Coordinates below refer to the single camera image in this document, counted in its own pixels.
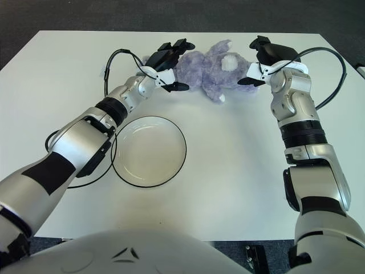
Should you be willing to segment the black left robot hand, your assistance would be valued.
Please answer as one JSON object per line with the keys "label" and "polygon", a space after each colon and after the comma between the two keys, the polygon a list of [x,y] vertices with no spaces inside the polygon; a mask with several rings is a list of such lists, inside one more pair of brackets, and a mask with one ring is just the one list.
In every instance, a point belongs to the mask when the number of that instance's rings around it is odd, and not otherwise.
{"label": "black left robot hand", "polygon": [[195,45],[188,42],[186,38],[177,40],[173,45],[170,42],[162,44],[145,63],[145,67],[154,69],[152,77],[156,85],[168,92],[189,90],[187,84],[175,79],[173,69],[178,64],[180,55],[194,48]]}

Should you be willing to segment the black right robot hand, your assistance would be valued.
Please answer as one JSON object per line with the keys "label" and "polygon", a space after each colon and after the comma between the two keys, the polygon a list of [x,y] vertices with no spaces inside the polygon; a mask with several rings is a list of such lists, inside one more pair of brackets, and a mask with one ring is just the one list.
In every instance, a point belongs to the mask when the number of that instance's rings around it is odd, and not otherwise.
{"label": "black right robot hand", "polygon": [[279,61],[288,62],[298,55],[297,51],[293,48],[271,43],[268,37],[260,35],[250,43],[249,47],[257,51],[256,57],[258,62],[252,63],[252,65],[257,65],[259,76],[255,79],[249,76],[249,72],[247,71],[246,77],[237,82],[238,85],[246,86],[252,84],[254,87],[261,86],[265,84],[264,73],[266,70],[263,69],[263,66],[272,66]]}

